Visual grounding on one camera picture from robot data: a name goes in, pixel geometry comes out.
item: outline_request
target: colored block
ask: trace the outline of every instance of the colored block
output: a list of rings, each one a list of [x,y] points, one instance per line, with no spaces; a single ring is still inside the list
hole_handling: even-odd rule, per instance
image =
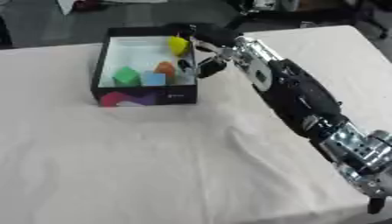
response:
[[[118,87],[140,86],[140,74],[128,66],[120,68],[113,76],[113,80]]]
[[[166,85],[166,74],[145,72],[141,76],[144,87],[161,87]]]
[[[174,78],[176,76],[176,68],[174,65],[169,61],[163,61],[157,65],[155,68],[154,73],[156,74],[166,74],[167,78]]]
[[[174,55],[181,56],[188,50],[189,41],[184,38],[169,37],[168,44]]]

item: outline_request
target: black chair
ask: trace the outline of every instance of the black chair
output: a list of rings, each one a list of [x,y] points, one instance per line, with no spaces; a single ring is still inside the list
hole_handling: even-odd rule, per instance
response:
[[[381,30],[380,39],[385,39],[389,35],[389,29],[375,19],[375,7],[378,5],[369,6],[367,0],[358,0],[355,5],[342,1],[341,6],[336,8],[307,11],[253,10],[254,0],[243,0],[240,5],[238,0],[226,0],[226,2],[240,12],[227,24],[227,28],[230,29],[238,29],[244,23],[260,19],[297,21],[299,23],[305,21],[315,24],[347,21],[350,25],[357,25],[360,21],[364,21]]]

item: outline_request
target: table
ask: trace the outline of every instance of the table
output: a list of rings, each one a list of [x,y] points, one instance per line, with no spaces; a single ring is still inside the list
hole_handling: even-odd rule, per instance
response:
[[[392,130],[392,66],[348,26],[249,33],[316,76],[364,130]],[[233,66],[199,104],[98,108],[100,51],[0,52],[0,222],[370,223],[356,192]]]

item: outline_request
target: box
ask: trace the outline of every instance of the box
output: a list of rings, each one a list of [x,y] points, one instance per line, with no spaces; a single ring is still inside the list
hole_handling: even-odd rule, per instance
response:
[[[179,58],[172,54],[168,38],[178,31],[170,27],[111,28],[105,37],[101,55],[91,82],[91,92],[99,105],[148,106],[187,104],[197,101],[196,62],[190,43],[189,51],[181,56],[190,67],[183,72],[177,65]],[[151,73],[159,62],[169,61],[176,68],[176,78],[166,85],[154,86],[159,80],[151,80]],[[135,85],[117,85],[116,77],[130,70],[146,73]]]

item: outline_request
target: gray floor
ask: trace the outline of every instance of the gray floor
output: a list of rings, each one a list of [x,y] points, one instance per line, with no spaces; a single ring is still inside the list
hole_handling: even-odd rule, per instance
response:
[[[171,22],[208,22],[225,25],[236,12],[222,0],[169,0],[160,4],[131,4],[100,12],[63,16],[55,0],[13,0],[2,14],[15,47],[56,46],[101,42],[109,27],[153,26]],[[392,26],[392,14],[377,17]],[[294,24],[247,24],[243,31],[296,28]],[[359,29],[392,61],[392,36],[378,40],[378,31],[367,24]]]

